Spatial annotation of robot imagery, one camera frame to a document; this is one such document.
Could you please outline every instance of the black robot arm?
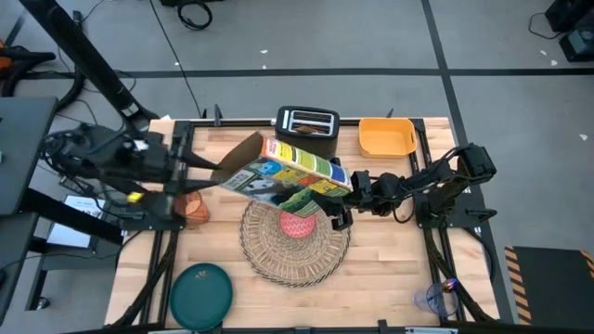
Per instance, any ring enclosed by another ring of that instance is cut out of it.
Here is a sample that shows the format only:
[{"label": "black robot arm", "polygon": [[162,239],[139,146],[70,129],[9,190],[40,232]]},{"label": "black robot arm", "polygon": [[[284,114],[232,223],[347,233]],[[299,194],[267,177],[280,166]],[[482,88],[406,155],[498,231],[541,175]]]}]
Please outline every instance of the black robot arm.
[{"label": "black robot arm", "polygon": [[[175,197],[217,185],[211,180],[185,177],[187,167],[218,169],[216,164],[192,153],[190,129],[187,126],[173,135],[171,145],[166,146],[162,134],[130,134],[81,124],[74,130],[48,135],[41,158],[69,178],[96,179],[126,194],[141,193],[140,204],[167,219],[173,212]],[[140,182],[163,184],[163,191],[148,191]]]},{"label": "black robot arm", "polygon": [[[458,168],[449,162],[458,157]],[[387,216],[416,194],[428,192],[431,211],[446,214],[456,196],[468,186],[490,180],[497,172],[486,149],[469,144],[452,148],[441,159],[409,178],[383,173],[369,176],[368,171],[354,172],[351,176],[353,192],[342,198],[314,195],[314,201],[329,216],[340,216],[350,209]]]}]

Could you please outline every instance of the orange object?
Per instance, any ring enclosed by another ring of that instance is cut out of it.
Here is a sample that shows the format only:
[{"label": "orange object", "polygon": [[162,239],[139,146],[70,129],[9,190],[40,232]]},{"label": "orange object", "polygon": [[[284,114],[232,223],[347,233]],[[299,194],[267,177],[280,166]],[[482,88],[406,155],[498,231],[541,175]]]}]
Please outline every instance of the orange object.
[{"label": "orange object", "polygon": [[211,218],[211,213],[198,191],[177,198],[175,212],[186,216],[186,226],[190,229],[198,228],[198,225],[207,223]]},{"label": "orange object", "polygon": [[[6,46],[4,45],[2,40],[0,40],[0,49],[5,47]],[[9,68],[11,63],[12,61],[10,60],[10,58],[0,57],[0,70]]]},{"label": "orange object", "polygon": [[403,158],[417,149],[415,126],[404,118],[364,118],[359,147],[366,158]]}]

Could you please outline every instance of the clear plastic cup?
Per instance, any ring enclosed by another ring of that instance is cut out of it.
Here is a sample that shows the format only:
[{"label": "clear plastic cup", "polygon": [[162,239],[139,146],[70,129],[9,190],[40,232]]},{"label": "clear plastic cup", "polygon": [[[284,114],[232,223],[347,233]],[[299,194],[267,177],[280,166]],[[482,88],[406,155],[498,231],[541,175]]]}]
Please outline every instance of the clear plastic cup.
[{"label": "clear plastic cup", "polygon": [[443,292],[444,283],[435,283],[428,289],[421,289],[412,297],[412,302],[421,311],[448,317],[458,309],[458,295],[455,291]]}]

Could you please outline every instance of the black cable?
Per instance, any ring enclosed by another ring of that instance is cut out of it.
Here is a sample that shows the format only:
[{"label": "black cable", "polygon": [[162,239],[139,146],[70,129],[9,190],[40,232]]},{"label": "black cable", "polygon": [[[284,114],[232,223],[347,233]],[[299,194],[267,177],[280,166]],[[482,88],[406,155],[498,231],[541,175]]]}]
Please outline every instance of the black cable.
[{"label": "black cable", "polygon": [[89,104],[81,99],[75,99],[74,101],[76,102],[81,102],[82,104],[84,104],[86,106],[86,108],[89,110],[89,113],[91,114],[91,117],[93,117],[93,122],[95,123],[95,125],[99,125],[99,123],[97,122],[97,117],[95,117],[95,113],[93,112],[93,110],[91,109],[91,106],[89,106]]},{"label": "black cable", "polygon": [[108,200],[111,203],[111,205],[113,205],[116,208],[125,208],[128,206],[127,204],[120,204],[113,200],[110,196],[110,192],[105,187],[105,184],[103,182],[99,181],[99,186],[101,187],[101,192],[105,194],[105,199]]},{"label": "black cable", "polygon": [[66,70],[68,70],[68,73],[72,73],[71,68],[68,66],[68,64],[66,63],[66,61],[64,61],[64,58],[62,57],[62,51],[58,46],[58,58],[59,61],[62,62],[62,64],[64,64],[64,66],[66,67]]},{"label": "black cable", "polygon": [[73,118],[73,117],[66,116],[66,115],[62,115],[62,114],[56,114],[56,115],[54,115],[54,116],[62,117],[62,118],[69,119],[69,120],[72,120],[72,121],[75,121],[75,122],[79,122],[79,123],[83,123],[83,124],[89,124],[89,125],[93,125],[93,124],[91,124],[90,122],[83,122],[83,121],[81,121],[81,120],[77,120],[77,119],[75,119],[75,118]]},{"label": "black cable", "polygon": [[[182,15],[182,9],[187,5],[198,5],[200,8],[204,9],[204,11],[206,12],[206,15],[208,15],[208,19],[206,20],[206,23],[196,24],[191,19],[184,17]],[[184,25],[184,27],[186,27],[192,31],[195,31],[195,32],[204,30],[204,29],[208,28],[208,26],[210,26],[211,23],[213,23],[213,12],[201,0],[182,0],[177,5],[177,17],[179,18],[179,20],[182,21],[182,24]]]},{"label": "black cable", "polygon": [[[71,176],[71,175],[66,175],[66,177],[68,177],[77,187],[79,187],[83,192],[84,192],[84,188],[83,186],[81,186],[80,183],[78,183],[78,181],[76,181],[75,177]],[[113,212],[110,212],[109,210],[103,209],[101,207],[101,205],[99,204],[99,200],[97,199],[97,197],[92,197],[91,199],[93,199],[93,201],[95,202],[95,205],[97,205],[97,208],[100,209],[101,211],[103,211],[104,213],[110,214],[116,218],[120,218],[120,219],[125,219],[122,216],[115,214]]]},{"label": "black cable", "polygon": [[30,70],[30,71],[27,72],[27,74],[46,74],[46,73],[53,73],[53,74],[62,76],[64,78],[74,79],[74,74],[72,74],[72,73],[58,72],[58,71],[54,71],[54,70],[48,70],[48,71],[33,71],[33,70]]},{"label": "black cable", "polygon": [[96,5],[94,5],[94,6],[93,6],[93,8],[91,8],[91,10],[89,10],[89,13],[88,13],[88,14],[86,14],[86,16],[83,18],[83,20],[82,20],[81,22],[85,22],[85,21],[86,21],[86,19],[88,19],[88,18],[91,16],[91,14],[93,13],[93,11],[94,11],[94,10],[95,10],[95,9],[96,9],[96,8],[97,8],[99,5],[103,4],[103,2],[104,2],[104,1],[105,1],[105,0],[101,0],[101,1],[99,1],[99,2],[98,2]]},{"label": "black cable", "polygon": [[157,268],[153,275],[147,278],[147,282],[145,283],[144,287],[138,292],[138,295],[132,302],[132,304],[126,309],[123,315],[116,320],[113,324],[108,325],[111,328],[120,328],[131,326],[136,316],[142,309],[144,303],[146,302],[147,298],[149,297],[150,293],[154,290],[155,285],[161,279],[161,276],[165,272],[165,270],[170,266],[174,265],[175,259],[175,250],[177,247],[177,237],[178,231],[172,231],[171,235],[169,236],[169,243],[167,244],[167,248],[165,249],[165,253],[161,257],[161,260],[157,264]]},{"label": "black cable", "polygon": [[483,249],[486,252],[486,257],[489,261],[489,280],[491,281],[491,283],[493,283],[493,281],[495,280],[495,272],[497,268],[495,267],[495,258],[493,257],[493,252],[491,251],[491,248],[489,248],[486,245],[486,242],[484,242],[483,238],[481,238],[481,236],[474,232],[472,228],[463,227],[462,229],[466,231],[468,234],[470,234],[471,237],[475,238],[478,242],[480,242],[481,245],[483,245]]},{"label": "black cable", "polygon": [[64,110],[67,108],[78,96],[83,92],[84,88],[84,80],[86,77],[84,76],[83,72],[78,69],[74,68],[74,82],[72,83],[71,89],[66,92],[66,94],[58,101],[56,105],[56,113]]},{"label": "black cable", "polygon": [[408,215],[408,217],[405,218],[405,220],[402,220],[402,221],[400,219],[398,219],[398,215],[396,215],[396,208],[394,208],[392,210],[392,216],[394,217],[394,220],[397,223],[400,223],[400,224],[406,224],[406,223],[410,222],[410,220],[412,219],[412,217],[415,216],[415,206],[416,206],[416,204],[417,204],[417,202],[415,201],[415,197],[413,196],[412,197],[412,210],[410,211],[410,214]]},{"label": "black cable", "polygon": [[46,172],[48,172],[48,173],[51,173],[51,174],[53,174],[53,175],[55,175],[55,176],[59,177],[59,174],[58,174],[58,173],[56,173],[56,172],[54,172],[54,171],[52,171],[52,170],[49,170],[49,169],[47,169],[46,167],[44,167],[44,166],[40,165],[39,163],[37,164],[37,167],[39,167],[39,168],[43,169],[44,171],[46,171]]},{"label": "black cable", "polygon": [[126,131],[117,131],[114,135],[112,135],[111,137],[109,137],[108,139],[106,139],[103,143],[98,144],[96,146],[93,146],[92,148],[88,149],[85,153],[87,154],[93,154],[93,153],[97,153],[99,152],[102,148],[104,148],[105,146],[107,146],[109,143],[111,143],[112,141],[118,139],[119,137],[121,137],[122,135],[127,135],[128,133]]},{"label": "black cable", "polygon": [[118,189],[107,189],[105,191],[102,190],[102,191],[97,192],[97,195],[98,196],[105,195],[105,194],[110,193],[110,192],[122,192],[122,191],[120,191]]},{"label": "black cable", "polygon": [[[108,258],[110,258],[112,256],[118,256],[118,255],[120,255],[122,253],[122,251],[123,251],[123,248],[130,241],[132,241],[134,238],[138,237],[138,235],[140,235],[140,233],[142,233],[142,232],[143,231],[136,231],[136,233],[134,233],[131,237],[129,237],[122,244],[122,246],[120,247],[120,249],[117,252],[115,252],[113,254],[110,254],[110,255],[106,255],[106,256],[82,256],[82,255],[74,255],[74,254],[66,254],[66,253],[40,254],[40,255],[33,255],[33,256],[28,257],[28,258],[25,258],[23,260],[23,262],[25,262],[25,261],[27,261],[29,259],[34,259],[34,258],[38,258],[38,257],[42,257],[42,256],[70,256],[70,257],[74,257],[74,258],[78,258],[78,259],[85,259],[85,260],[91,260],[91,259],[105,260],[105,259],[108,259]],[[11,266],[12,264],[19,263],[19,262],[20,262],[20,260],[16,260],[16,261],[13,261],[13,262],[11,262],[11,263],[3,266],[2,268],[0,268],[0,272],[3,271],[3,270],[5,270],[6,268],[8,268],[9,266]]]},{"label": "black cable", "polygon": [[182,72],[182,76],[184,77],[184,81],[186,82],[187,90],[189,91],[190,95],[192,96],[192,100],[194,100],[194,105],[196,106],[196,111],[198,112],[198,117],[200,117],[202,115],[202,112],[200,111],[200,107],[198,106],[198,101],[196,100],[196,97],[194,96],[192,87],[190,87],[189,82],[187,81],[186,71],[184,71],[182,62],[179,60],[179,57],[177,56],[177,53],[175,52],[174,45],[172,45],[171,41],[169,40],[169,36],[167,35],[167,32],[165,31],[165,28],[163,27],[163,24],[161,23],[159,14],[157,14],[157,9],[155,9],[155,4],[153,4],[152,0],[149,0],[149,1],[150,1],[150,6],[152,7],[152,12],[155,13],[155,18],[157,18],[157,21],[159,22],[159,26],[161,27],[161,31],[163,32],[163,35],[165,35],[167,44],[169,44],[169,47],[171,48],[171,52],[173,52],[173,54],[174,54],[175,61],[177,61],[177,64],[179,64],[179,70],[181,70],[181,72]]},{"label": "black cable", "polygon": [[[130,88],[128,88],[128,91],[130,91],[130,93],[132,93],[132,90],[134,90],[134,88],[136,87],[136,77],[130,73],[128,73],[127,71],[122,71],[122,70],[115,70],[115,72],[119,72],[124,74],[125,76],[127,76],[128,78],[132,79],[132,86],[130,86]],[[91,93],[97,93],[97,94],[101,94],[101,92],[99,92],[98,90],[95,89],[90,89],[90,88],[83,88],[85,91],[87,92],[91,92]]]},{"label": "black cable", "polygon": [[32,70],[35,66],[43,62],[54,60],[56,58],[56,55],[51,52],[29,52],[22,46],[15,46],[10,48],[10,50],[17,53],[24,52],[28,59],[19,60],[18,58],[13,58],[12,65],[5,69],[3,74],[4,84],[2,85],[1,91],[3,97],[14,96],[15,90],[17,89],[17,84],[22,78],[26,76],[28,71]]},{"label": "black cable", "polygon": [[533,31],[533,30],[532,30],[532,20],[534,19],[534,17],[535,17],[536,15],[544,15],[544,14],[545,14],[545,12],[540,12],[540,13],[533,14],[533,15],[530,17],[530,21],[528,21],[528,31],[529,31],[531,34],[533,34],[533,35],[536,35],[536,36],[538,36],[538,37],[540,37],[540,38],[544,38],[544,39],[548,39],[548,40],[555,39],[555,38],[559,37],[559,35],[561,35],[563,32],[559,32],[559,33],[557,33],[557,34],[556,34],[556,35],[554,35],[554,36],[545,36],[544,34],[542,34],[542,33],[540,33],[540,32],[535,32],[535,31]]}]

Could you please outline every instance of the table leg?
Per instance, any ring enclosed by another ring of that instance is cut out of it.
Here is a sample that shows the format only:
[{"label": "table leg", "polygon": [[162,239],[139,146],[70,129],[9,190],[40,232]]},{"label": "table leg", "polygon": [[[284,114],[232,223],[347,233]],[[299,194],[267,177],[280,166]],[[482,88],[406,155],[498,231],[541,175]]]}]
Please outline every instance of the table leg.
[{"label": "table leg", "polygon": [[29,251],[45,254],[47,252],[47,240],[44,238],[33,237],[29,243]]},{"label": "table leg", "polygon": [[31,292],[29,292],[29,298],[25,304],[25,311],[35,311],[38,309],[39,301],[41,300],[41,292],[44,289],[45,278],[47,277],[47,271],[44,268],[44,257],[37,265],[35,271],[35,277],[31,286]]},{"label": "table leg", "polygon": [[102,238],[117,245],[122,244],[122,230],[119,227],[73,209],[37,190],[27,189],[20,208],[26,212],[37,212],[49,220],[87,235]]}]

